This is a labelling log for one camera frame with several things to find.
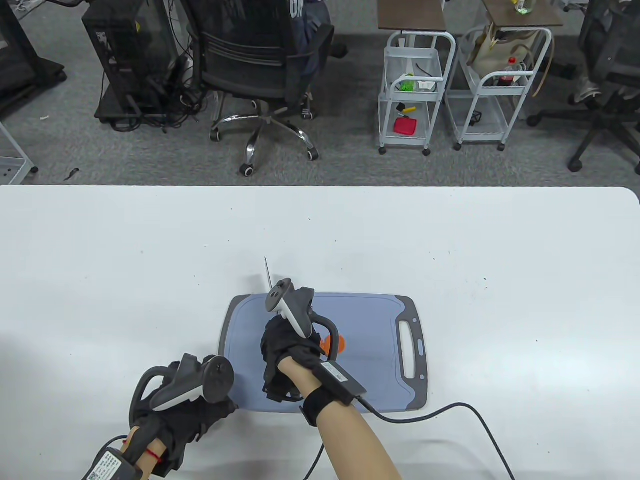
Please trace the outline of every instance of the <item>wrist strap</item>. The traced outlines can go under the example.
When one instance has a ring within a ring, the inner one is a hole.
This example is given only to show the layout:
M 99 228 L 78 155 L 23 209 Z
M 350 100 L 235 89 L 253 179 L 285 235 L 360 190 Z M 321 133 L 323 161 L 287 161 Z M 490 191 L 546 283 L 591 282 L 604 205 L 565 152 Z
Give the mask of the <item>wrist strap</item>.
M 330 403 L 338 400 L 337 397 L 324 387 L 317 388 L 307 397 L 300 407 L 300 411 L 305 416 L 307 423 L 312 427 L 317 427 L 316 421 L 320 412 Z

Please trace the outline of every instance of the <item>cutting board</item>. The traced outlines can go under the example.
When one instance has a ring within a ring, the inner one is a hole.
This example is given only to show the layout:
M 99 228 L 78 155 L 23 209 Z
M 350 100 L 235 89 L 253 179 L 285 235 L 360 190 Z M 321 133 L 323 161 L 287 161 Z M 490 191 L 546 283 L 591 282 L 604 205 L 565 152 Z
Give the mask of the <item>cutting board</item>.
M 265 363 L 260 340 L 267 322 L 273 318 L 265 309 L 265 299 L 266 294 L 242 295 L 229 305 L 218 352 L 231 361 L 236 374 L 229 396 L 245 410 L 299 413 L 299 403 L 274 402 L 262 391 Z M 365 398 L 375 409 L 404 412 L 426 404 L 424 339 L 418 312 L 410 298 L 316 293 L 313 305 L 315 312 L 336 324 L 342 337 L 337 362 L 367 389 Z M 401 341 L 401 322 L 408 325 L 411 333 L 411 340 L 406 342 Z M 326 342 L 328 331 L 319 325 L 314 327 Z M 408 365 L 405 371 L 403 348 L 411 349 L 415 369 Z

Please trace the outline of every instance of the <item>green object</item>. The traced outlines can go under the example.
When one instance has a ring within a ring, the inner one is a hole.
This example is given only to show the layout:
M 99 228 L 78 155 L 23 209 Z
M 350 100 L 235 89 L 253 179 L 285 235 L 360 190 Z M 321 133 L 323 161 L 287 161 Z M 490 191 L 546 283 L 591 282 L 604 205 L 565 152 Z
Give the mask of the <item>green object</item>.
M 415 81 L 414 80 L 404 80 L 400 84 L 401 92 L 412 92 L 415 90 Z
M 515 4 L 516 12 L 522 15 L 527 15 L 528 13 L 533 12 L 535 6 L 536 0 L 518 0 Z

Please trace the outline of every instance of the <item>black office chair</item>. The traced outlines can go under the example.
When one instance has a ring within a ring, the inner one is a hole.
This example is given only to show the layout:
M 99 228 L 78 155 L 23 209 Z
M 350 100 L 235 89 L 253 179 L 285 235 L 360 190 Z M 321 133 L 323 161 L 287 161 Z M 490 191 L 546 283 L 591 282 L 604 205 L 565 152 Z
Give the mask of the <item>black office chair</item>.
M 612 15 L 609 31 L 604 27 L 606 15 Z M 624 9 L 618 0 L 591 0 L 580 31 L 579 47 L 585 55 L 591 81 L 640 88 L 640 0 L 631 0 Z M 582 169 L 580 157 L 601 130 L 613 133 L 640 157 L 640 143 L 623 126 L 626 122 L 640 122 L 640 113 L 637 112 L 640 95 L 625 99 L 624 91 L 618 90 L 605 105 L 591 99 L 585 102 L 585 106 L 587 110 L 542 110 L 530 116 L 527 124 L 535 127 L 543 118 L 591 123 L 587 136 L 568 163 L 571 172 Z M 636 166 L 636 173 L 640 175 L 640 163 Z
M 294 40 L 289 0 L 182 0 L 193 39 L 194 79 L 202 88 L 219 92 L 210 138 L 220 141 L 219 128 L 240 120 L 259 120 L 246 145 L 240 173 L 253 174 L 253 156 L 265 124 L 293 133 L 307 146 L 309 160 L 318 151 L 301 129 L 281 115 L 300 112 L 311 82 L 324 69 L 333 26 L 322 25 L 304 52 Z M 308 62 L 313 74 L 306 74 Z M 225 97 L 252 100 L 252 115 L 221 118 Z

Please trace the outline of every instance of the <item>black glove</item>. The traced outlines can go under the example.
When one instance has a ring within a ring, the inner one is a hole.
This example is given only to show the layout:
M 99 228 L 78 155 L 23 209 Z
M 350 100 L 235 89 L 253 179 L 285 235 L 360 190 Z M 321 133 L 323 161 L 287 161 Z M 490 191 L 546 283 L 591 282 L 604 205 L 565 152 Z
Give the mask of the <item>black glove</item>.
M 210 358 L 211 356 L 206 357 L 202 363 L 206 363 Z M 179 365 L 180 362 L 173 362 L 169 368 L 177 371 Z M 139 426 L 141 431 L 145 427 L 156 429 L 157 438 L 166 446 L 162 462 L 158 463 L 153 471 L 154 475 L 161 477 L 166 476 L 171 470 L 180 468 L 188 443 L 193 440 L 199 442 L 213 424 L 227 418 L 238 408 L 229 397 L 219 403 L 208 403 L 199 397 L 193 402 L 184 401 L 167 410 L 154 412 L 150 407 L 151 398 L 170 382 L 171 378 L 164 377 L 159 389 L 132 405 L 129 419 L 130 428 Z
M 280 315 L 272 318 L 264 330 L 260 342 L 262 359 L 267 363 L 264 370 L 263 391 L 271 400 L 300 401 L 300 392 L 293 382 L 278 370 L 278 364 L 288 356 L 305 368 L 312 370 L 320 363 L 320 334 L 313 332 L 308 339 L 301 338 L 293 327 Z

